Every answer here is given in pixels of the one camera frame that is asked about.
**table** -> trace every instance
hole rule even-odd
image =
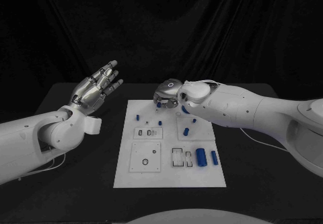
[[[277,97],[267,84],[237,85]],[[37,114],[60,109],[77,83],[58,83]],[[227,188],[114,189],[114,175],[129,99],[152,99],[159,84],[123,84],[91,115],[103,119],[101,134],[86,135],[55,170],[0,185],[0,222],[127,222],[176,209],[218,209],[260,219],[323,218],[323,178],[292,155],[254,142],[237,128],[214,124]],[[282,146],[254,130],[257,140]]]

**small blue part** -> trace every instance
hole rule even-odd
[[[182,105],[182,110],[184,110],[184,112],[185,112],[185,113],[191,114],[191,113],[187,111],[187,109],[185,109],[184,105]]]
[[[207,167],[208,162],[207,162],[207,155],[205,155],[205,150],[204,148],[197,149],[197,157],[198,157],[198,165],[200,167]]]
[[[184,135],[188,136],[188,134],[189,134],[189,128],[185,128]]]
[[[213,158],[214,158],[214,164],[218,165],[220,163],[218,163],[215,151],[211,151],[211,154],[213,154]]]

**black backdrop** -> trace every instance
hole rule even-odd
[[[318,2],[2,2],[0,122],[31,116],[51,86],[110,60],[126,83],[269,83],[280,98],[323,98]]]

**grey robot hand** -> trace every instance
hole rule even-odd
[[[123,79],[112,83],[119,75],[119,71],[113,71],[116,65],[117,61],[112,61],[81,81],[73,91],[68,106],[80,110],[87,116],[100,109],[106,97],[123,84]]]
[[[181,80],[171,78],[158,87],[153,95],[153,102],[158,104],[165,99],[168,103],[162,104],[164,108],[175,108],[179,105],[178,92],[182,88],[184,83]]]

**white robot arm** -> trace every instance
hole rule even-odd
[[[84,133],[99,134],[101,119],[89,116],[99,110],[104,98],[123,84],[112,81],[119,75],[112,61],[74,89],[71,101],[58,111],[0,124],[0,184],[19,178],[73,150]],[[41,149],[41,142],[48,150]]]
[[[185,82],[169,79],[155,93],[155,103],[187,111],[210,122],[249,128],[275,137],[300,164],[323,177],[323,99],[292,101],[263,97],[247,89],[213,80]]]

